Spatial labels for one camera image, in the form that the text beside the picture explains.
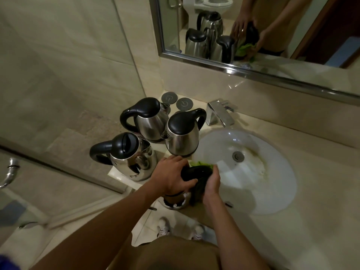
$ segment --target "toilet seat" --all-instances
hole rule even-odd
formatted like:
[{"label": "toilet seat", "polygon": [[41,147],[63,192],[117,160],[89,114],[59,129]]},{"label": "toilet seat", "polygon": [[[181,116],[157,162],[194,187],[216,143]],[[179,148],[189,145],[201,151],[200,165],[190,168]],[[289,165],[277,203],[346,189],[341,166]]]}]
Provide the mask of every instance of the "toilet seat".
[{"label": "toilet seat", "polygon": [[206,6],[221,8],[223,6],[231,6],[233,4],[233,0],[203,0],[203,4]]}]

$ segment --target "white sneaker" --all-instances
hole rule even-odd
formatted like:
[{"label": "white sneaker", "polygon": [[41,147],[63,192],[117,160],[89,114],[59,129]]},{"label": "white sneaker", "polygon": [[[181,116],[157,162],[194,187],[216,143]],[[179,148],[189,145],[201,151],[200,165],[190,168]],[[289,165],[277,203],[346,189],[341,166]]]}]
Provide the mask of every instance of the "white sneaker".
[{"label": "white sneaker", "polygon": [[165,217],[161,217],[158,223],[158,237],[171,235],[169,220]]},{"label": "white sneaker", "polygon": [[191,233],[191,240],[200,241],[203,239],[205,233],[204,226],[198,224]]}]

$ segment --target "faucet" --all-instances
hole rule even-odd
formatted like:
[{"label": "faucet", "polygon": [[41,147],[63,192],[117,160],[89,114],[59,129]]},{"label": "faucet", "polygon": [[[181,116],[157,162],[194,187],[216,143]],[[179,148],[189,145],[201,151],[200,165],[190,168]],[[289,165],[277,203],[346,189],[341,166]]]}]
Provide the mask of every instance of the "faucet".
[{"label": "faucet", "polygon": [[206,105],[206,123],[210,126],[215,124],[219,119],[224,128],[233,125],[235,121],[227,110],[234,112],[234,109],[229,106],[228,101],[217,99],[209,102]]}]

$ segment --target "toilet bowl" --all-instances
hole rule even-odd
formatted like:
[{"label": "toilet bowl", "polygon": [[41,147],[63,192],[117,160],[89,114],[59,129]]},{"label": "toilet bowl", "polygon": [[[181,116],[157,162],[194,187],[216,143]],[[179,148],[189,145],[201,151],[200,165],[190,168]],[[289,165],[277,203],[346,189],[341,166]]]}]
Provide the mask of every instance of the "toilet bowl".
[{"label": "toilet bowl", "polygon": [[232,4],[233,0],[183,0],[184,9],[189,15],[189,28],[196,29],[196,21],[201,11],[216,11],[223,16]]}]

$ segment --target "metal mirror frame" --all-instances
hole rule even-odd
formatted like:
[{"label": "metal mirror frame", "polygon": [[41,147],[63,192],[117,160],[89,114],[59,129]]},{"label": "metal mirror frame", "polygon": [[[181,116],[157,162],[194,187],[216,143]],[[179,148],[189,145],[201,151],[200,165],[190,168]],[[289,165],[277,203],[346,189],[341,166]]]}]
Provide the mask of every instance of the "metal mirror frame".
[{"label": "metal mirror frame", "polygon": [[186,56],[184,54],[168,51],[165,49],[164,46],[159,0],[149,0],[149,2],[150,2],[151,16],[153,19],[157,50],[159,56],[162,58],[193,64],[196,66],[209,68],[227,74],[243,77],[249,80],[258,81],[261,83],[266,83],[266,84],[290,89],[293,91],[298,91],[313,96],[318,96],[321,98],[326,98],[334,101],[360,106],[360,95],[349,94],[338,90],[332,90],[325,86],[315,85],[308,82],[298,81],[284,77],[277,77],[258,71],[239,68],[231,64],[218,63],[212,60],[194,58],[191,56]]}]

